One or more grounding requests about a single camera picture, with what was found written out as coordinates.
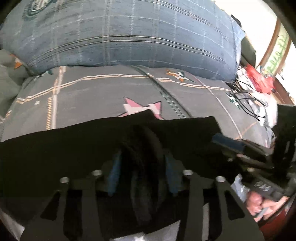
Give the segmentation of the right hand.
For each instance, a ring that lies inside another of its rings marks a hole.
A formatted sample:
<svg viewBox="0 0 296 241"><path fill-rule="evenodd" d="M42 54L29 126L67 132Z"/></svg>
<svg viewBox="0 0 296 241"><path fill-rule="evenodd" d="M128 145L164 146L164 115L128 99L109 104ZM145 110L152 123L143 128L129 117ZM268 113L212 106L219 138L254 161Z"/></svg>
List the right hand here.
<svg viewBox="0 0 296 241"><path fill-rule="evenodd" d="M278 202L263 198L260 194L250 191L248 192L246 199L246 208L250 214L254 217L256 222L259 222L262 218L267 220L276 211L278 211L286 202L288 197L283 196Z"/></svg>

